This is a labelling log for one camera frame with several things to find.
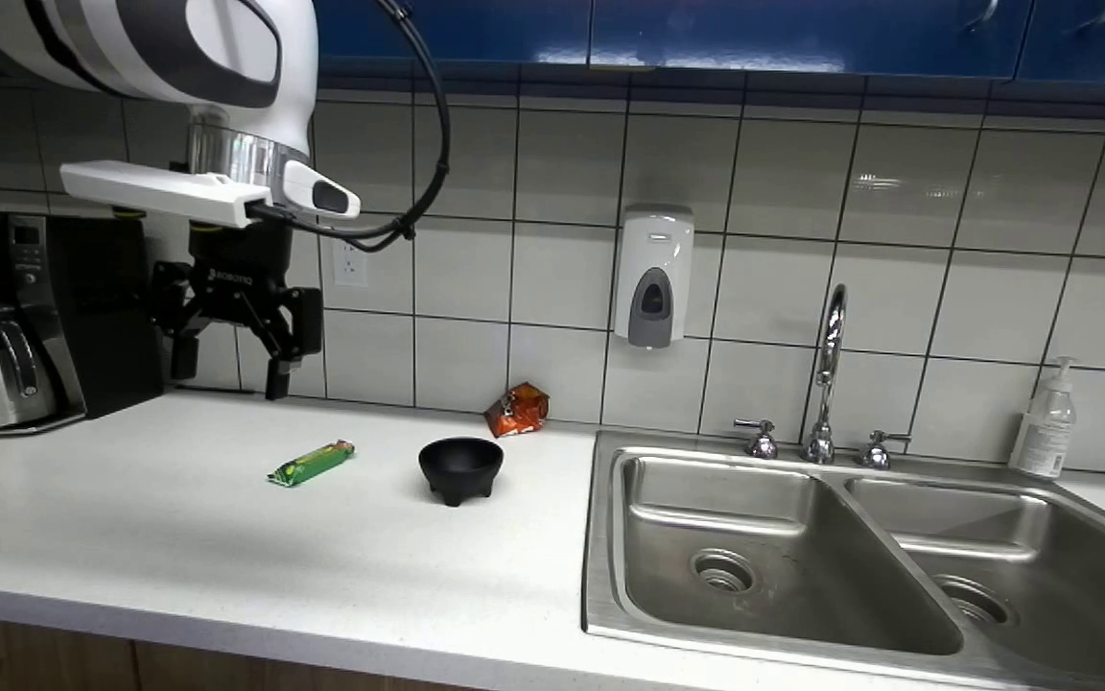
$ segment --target stainless steel sink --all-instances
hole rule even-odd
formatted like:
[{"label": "stainless steel sink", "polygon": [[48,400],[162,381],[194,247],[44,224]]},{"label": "stainless steel sink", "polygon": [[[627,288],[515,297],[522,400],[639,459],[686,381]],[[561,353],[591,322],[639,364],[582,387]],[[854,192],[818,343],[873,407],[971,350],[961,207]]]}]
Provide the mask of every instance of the stainless steel sink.
[{"label": "stainless steel sink", "polygon": [[873,674],[1105,688],[1105,515],[998,468],[604,432],[582,625]]}]

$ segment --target faucet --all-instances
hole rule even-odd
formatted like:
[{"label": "faucet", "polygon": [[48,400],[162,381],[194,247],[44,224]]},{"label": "faucet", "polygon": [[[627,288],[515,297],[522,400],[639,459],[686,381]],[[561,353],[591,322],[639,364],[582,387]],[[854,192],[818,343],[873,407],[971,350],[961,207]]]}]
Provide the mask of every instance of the faucet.
[{"label": "faucet", "polygon": [[829,297],[829,312],[823,318],[823,335],[818,335],[818,373],[811,381],[811,390],[818,387],[818,423],[808,432],[808,458],[818,465],[829,465],[837,458],[832,448],[832,425],[829,425],[829,400],[832,400],[832,385],[837,385],[837,367],[843,355],[843,318],[850,318],[850,288],[837,284]]}]

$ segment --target small black bowl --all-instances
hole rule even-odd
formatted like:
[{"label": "small black bowl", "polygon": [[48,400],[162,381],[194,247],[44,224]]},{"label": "small black bowl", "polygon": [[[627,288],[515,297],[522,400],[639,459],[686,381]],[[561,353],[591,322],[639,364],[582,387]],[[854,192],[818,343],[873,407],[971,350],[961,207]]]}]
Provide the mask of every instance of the small black bowl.
[{"label": "small black bowl", "polygon": [[490,495],[499,468],[504,444],[484,437],[442,437],[421,448],[421,472],[444,508],[461,508],[472,495]]}]

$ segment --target faucet handle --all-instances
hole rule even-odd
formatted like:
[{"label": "faucet handle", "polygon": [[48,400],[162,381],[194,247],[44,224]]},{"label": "faucet handle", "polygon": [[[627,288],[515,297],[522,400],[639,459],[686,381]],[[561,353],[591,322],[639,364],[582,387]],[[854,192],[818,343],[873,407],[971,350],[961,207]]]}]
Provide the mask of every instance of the faucet handle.
[{"label": "faucet handle", "polygon": [[777,440],[777,423],[772,418],[759,418],[759,423],[736,418],[732,425],[736,428],[754,428],[754,440],[744,444],[750,458],[779,458],[779,440]]},{"label": "faucet handle", "polygon": [[887,440],[896,440],[896,444],[911,444],[911,432],[887,432],[887,428],[877,428],[877,432],[869,437],[869,444],[864,444],[860,465],[887,468],[887,465],[889,465],[889,448],[887,448]]}]

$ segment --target soap dispenser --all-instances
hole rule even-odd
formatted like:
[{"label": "soap dispenser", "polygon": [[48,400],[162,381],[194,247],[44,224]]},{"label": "soap dispenser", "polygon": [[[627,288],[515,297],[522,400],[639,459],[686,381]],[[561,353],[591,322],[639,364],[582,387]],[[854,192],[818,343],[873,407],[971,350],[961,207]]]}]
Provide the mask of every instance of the soap dispenser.
[{"label": "soap dispenser", "polygon": [[683,336],[696,275],[696,213],[631,207],[618,249],[616,335],[664,350]]}]

